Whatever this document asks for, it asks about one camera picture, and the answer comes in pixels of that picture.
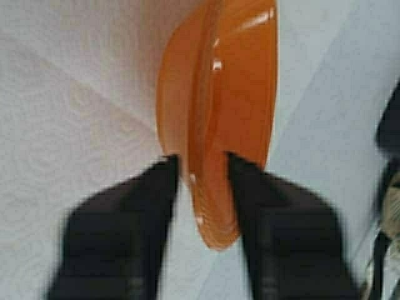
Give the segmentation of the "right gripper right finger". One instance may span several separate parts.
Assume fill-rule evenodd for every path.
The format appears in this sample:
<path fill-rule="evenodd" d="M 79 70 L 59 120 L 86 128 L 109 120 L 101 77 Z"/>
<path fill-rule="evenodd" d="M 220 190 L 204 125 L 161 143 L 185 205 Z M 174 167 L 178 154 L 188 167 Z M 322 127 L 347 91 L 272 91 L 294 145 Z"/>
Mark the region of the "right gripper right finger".
<path fill-rule="evenodd" d="M 312 191 L 228 152 L 253 299 L 359 299 L 336 211 Z"/>

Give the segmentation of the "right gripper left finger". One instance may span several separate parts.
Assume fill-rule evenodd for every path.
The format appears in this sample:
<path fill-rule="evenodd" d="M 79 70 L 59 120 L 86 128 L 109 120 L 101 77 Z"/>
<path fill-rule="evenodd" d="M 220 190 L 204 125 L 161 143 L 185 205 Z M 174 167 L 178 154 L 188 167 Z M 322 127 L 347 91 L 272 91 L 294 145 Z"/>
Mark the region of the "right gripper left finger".
<path fill-rule="evenodd" d="M 156 299 L 179 158 L 89 196 L 68 215 L 48 299 Z"/>

